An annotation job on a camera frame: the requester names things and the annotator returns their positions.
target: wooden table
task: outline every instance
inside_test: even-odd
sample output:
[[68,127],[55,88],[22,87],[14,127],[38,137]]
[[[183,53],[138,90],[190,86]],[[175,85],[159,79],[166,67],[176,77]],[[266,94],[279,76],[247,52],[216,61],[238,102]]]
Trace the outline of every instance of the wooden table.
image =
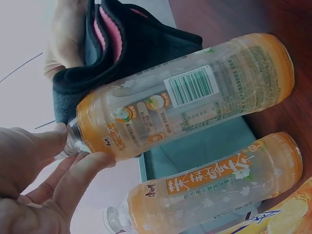
[[253,32],[272,33],[288,49],[296,85],[284,102],[245,116],[257,138],[284,131],[297,142],[304,162],[294,188],[265,201],[262,210],[289,196],[312,176],[312,0],[169,0],[179,29],[201,35],[210,47]]

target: black cloth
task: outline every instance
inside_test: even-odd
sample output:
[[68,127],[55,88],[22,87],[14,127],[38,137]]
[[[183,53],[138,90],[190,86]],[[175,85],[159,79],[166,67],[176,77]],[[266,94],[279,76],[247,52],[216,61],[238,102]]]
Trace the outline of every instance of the black cloth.
[[[94,0],[89,1],[84,45],[85,66],[60,71],[53,78],[57,122],[68,123],[76,115],[79,102],[97,87],[202,49],[200,36],[166,26],[139,6],[122,4],[118,0],[102,0],[101,7],[121,34],[121,56],[114,63],[112,39],[101,18],[99,7]],[[97,19],[105,39],[105,50],[95,34],[94,19]]]

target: orange juice bottle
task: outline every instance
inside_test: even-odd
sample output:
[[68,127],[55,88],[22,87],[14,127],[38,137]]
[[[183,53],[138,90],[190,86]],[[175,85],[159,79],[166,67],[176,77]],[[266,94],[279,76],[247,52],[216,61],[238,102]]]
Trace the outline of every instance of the orange juice bottle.
[[275,197],[301,175],[296,143],[286,133],[271,134],[218,161],[139,184],[119,208],[98,216],[108,233],[178,234]]
[[93,91],[77,106],[60,157],[85,146],[125,160],[156,144],[271,107],[293,86],[293,64],[277,38],[235,38]]

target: lemon illustration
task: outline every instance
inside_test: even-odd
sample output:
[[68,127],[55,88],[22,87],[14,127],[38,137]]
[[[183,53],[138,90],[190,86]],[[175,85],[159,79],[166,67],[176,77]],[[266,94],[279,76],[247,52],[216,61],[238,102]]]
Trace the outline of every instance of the lemon illustration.
[[281,207],[281,210],[282,212],[270,219],[268,234],[292,234],[309,207],[306,201],[293,197]]
[[162,96],[154,95],[147,100],[147,107],[150,110],[157,110],[165,105],[165,99]]

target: pink lining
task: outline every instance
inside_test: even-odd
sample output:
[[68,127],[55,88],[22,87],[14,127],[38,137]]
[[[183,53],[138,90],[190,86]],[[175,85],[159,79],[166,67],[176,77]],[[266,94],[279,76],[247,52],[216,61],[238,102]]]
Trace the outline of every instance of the pink lining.
[[130,10],[132,10],[133,12],[138,13],[139,15],[141,15],[141,16],[143,16],[143,17],[145,17],[145,18],[148,18],[147,15],[143,14],[142,12],[140,12],[140,11],[138,11],[138,10],[136,10],[136,9],[132,9],[132,8],[131,8]]
[[99,27],[98,27],[98,22],[96,19],[94,20],[94,30],[96,32],[97,38],[99,39],[99,41],[102,45],[103,50],[105,50],[105,39],[104,39],[104,37],[103,37]]
[[112,21],[111,18],[105,13],[102,7],[99,8],[99,11],[102,15],[102,18],[106,24],[106,27],[108,29],[108,32],[112,38],[112,44],[113,44],[113,52],[114,52],[114,62],[117,62],[120,58],[121,51],[122,51],[122,40],[121,40],[121,34],[117,27],[117,25]]

